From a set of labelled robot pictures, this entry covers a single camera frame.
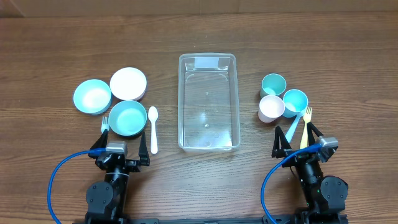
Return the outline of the light blue cup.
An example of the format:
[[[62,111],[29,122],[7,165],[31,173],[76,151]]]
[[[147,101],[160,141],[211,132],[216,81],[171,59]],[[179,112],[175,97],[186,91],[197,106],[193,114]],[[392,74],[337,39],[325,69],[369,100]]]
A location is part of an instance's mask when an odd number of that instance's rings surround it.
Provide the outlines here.
[[[291,118],[302,111],[305,111],[308,106],[308,97],[301,90],[291,89],[284,94],[283,102],[285,105],[285,111],[282,116]]]

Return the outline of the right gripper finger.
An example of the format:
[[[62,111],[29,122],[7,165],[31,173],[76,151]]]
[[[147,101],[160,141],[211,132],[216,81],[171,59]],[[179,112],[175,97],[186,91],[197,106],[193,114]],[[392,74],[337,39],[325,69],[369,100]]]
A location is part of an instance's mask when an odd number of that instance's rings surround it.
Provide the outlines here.
[[[275,127],[274,145],[271,156],[273,158],[283,158],[289,155],[292,148],[280,126]]]
[[[319,137],[323,136],[323,133],[320,132],[312,122],[309,122],[307,123],[307,135],[308,145],[312,146],[316,143]]]

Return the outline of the pale green plastic fork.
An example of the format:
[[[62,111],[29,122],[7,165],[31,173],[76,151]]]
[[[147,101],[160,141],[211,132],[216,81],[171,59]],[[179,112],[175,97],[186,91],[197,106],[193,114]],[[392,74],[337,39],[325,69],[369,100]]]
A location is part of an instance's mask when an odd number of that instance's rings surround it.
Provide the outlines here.
[[[105,131],[109,131],[110,125],[109,125],[109,118],[107,116],[102,117],[102,122],[101,122],[101,132],[104,133]]]

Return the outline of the light blue plastic fork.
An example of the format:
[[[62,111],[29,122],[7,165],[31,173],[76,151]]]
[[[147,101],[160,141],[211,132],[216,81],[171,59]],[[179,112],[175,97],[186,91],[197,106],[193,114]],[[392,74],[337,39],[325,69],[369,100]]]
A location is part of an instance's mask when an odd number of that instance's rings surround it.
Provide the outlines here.
[[[299,113],[299,114],[295,117],[295,119],[294,119],[292,125],[290,126],[289,130],[288,130],[287,133],[285,134],[285,138],[286,138],[286,140],[287,140],[288,142],[291,142],[291,140],[292,140],[292,138],[293,138],[293,136],[294,136],[295,130],[296,130],[297,126],[298,126],[298,123],[299,123],[300,119],[302,118],[302,116],[304,115],[304,113],[305,113],[305,112],[303,111],[303,112]]]

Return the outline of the teal green bowl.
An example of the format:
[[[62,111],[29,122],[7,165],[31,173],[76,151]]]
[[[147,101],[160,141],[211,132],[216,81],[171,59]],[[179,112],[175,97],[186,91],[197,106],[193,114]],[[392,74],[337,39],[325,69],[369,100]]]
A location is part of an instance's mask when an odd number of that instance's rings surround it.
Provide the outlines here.
[[[140,134],[147,123],[147,111],[138,101],[121,101],[109,113],[110,128],[120,136]]]

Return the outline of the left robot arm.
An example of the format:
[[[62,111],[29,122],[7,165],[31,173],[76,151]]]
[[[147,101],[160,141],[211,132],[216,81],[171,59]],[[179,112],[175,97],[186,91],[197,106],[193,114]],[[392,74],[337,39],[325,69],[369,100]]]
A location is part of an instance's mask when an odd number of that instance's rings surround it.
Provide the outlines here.
[[[88,211],[85,223],[131,223],[124,213],[127,186],[131,172],[140,172],[142,166],[150,165],[144,131],[139,146],[139,159],[127,158],[127,143],[108,141],[108,132],[104,131],[90,148],[88,156],[105,171],[103,181],[95,182],[86,191]]]

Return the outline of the white bowl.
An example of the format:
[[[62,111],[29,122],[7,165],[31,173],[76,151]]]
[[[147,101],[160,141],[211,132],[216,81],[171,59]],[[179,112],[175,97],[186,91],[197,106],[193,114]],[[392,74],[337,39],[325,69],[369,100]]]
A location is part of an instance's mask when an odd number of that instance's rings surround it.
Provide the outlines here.
[[[125,67],[113,74],[109,86],[116,98],[138,101],[146,92],[147,78],[139,69]]]

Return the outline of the clear plastic container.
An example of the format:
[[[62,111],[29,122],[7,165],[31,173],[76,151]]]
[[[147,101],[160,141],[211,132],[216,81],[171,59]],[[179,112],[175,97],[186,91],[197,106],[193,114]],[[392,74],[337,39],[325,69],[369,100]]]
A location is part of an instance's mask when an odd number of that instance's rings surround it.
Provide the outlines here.
[[[241,143],[236,57],[183,54],[178,65],[178,145],[186,152],[232,151]]]

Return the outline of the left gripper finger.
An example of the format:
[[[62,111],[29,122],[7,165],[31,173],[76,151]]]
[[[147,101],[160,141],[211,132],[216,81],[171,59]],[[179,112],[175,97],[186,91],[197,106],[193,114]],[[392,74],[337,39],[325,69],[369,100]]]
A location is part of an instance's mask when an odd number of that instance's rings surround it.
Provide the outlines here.
[[[90,152],[88,153],[90,158],[98,158],[98,156],[102,153],[100,149],[104,150],[106,148],[108,142],[108,133],[109,131],[105,129],[99,139],[92,145]]]
[[[141,133],[141,141],[139,146],[139,162],[141,166],[150,166],[150,157],[147,150],[145,131]]]

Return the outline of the light blue bowl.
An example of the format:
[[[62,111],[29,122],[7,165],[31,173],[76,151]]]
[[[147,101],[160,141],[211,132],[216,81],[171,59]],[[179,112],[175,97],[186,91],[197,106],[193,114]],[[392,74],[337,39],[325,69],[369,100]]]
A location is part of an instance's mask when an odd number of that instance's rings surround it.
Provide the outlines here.
[[[99,79],[84,81],[77,86],[73,94],[76,109],[86,114],[104,113],[111,106],[111,101],[109,85]]]

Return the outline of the white plastic spoon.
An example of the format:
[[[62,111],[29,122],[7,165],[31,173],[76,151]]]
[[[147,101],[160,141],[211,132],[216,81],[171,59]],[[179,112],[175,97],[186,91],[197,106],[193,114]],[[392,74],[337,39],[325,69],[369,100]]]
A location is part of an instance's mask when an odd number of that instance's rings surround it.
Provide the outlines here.
[[[151,140],[150,140],[150,151],[152,154],[157,154],[159,151],[157,142],[156,132],[156,121],[158,120],[159,114],[155,106],[151,106],[148,111],[148,118],[151,124]]]

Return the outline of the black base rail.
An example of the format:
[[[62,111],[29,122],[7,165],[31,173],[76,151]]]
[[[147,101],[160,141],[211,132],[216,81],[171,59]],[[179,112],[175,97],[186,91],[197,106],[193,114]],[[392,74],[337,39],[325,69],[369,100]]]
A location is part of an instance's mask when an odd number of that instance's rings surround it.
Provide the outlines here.
[[[348,224],[349,221],[346,216],[340,216],[340,220],[333,221],[315,221],[312,223],[344,223]],[[290,224],[290,223],[300,223],[294,222],[293,218],[289,215],[277,215],[274,217],[276,223]],[[128,224],[271,224],[272,222],[267,215],[263,217],[256,218],[208,218],[208,219],[181,219],[181,220],[159,220],[157,218],[141,218],[141,219],[125,219],[123,221],[83,221],[74,223],[89,223],[89,224],[105,224],[105,223],[128,223]]]

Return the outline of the pink cup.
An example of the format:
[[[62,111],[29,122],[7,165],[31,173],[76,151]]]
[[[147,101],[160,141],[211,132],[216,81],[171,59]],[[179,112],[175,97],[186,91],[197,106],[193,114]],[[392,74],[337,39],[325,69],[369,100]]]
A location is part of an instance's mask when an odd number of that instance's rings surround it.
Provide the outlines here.
[[[285,111],[283,100],[275,95],[267,95],[259,102],[258,117],[264,123],[271,123]]]

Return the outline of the teal green cup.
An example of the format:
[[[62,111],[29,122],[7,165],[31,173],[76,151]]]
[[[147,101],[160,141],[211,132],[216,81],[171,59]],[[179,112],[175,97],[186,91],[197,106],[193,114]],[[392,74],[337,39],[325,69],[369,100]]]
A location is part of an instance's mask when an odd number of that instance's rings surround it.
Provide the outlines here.
[[[286,89],[287,83],[283,76],[277,73],[266,75],[261,82],[260,97],[267,95],[281,95]]]

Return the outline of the yellow plastic fork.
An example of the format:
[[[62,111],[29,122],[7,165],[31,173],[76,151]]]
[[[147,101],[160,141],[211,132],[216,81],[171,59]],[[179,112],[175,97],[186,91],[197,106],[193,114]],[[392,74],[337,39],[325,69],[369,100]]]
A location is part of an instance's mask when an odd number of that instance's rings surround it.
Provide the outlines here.
[[[300,142],[300,149],[306,148],[308,145],[307,126],[308,126],[308,123],[311,122],[311,118],[312,118],[312,107],[308,106],[303,115],[304,129],[303,129],[303,134],[302,134],[302,138],[301,138],[301,142]]]

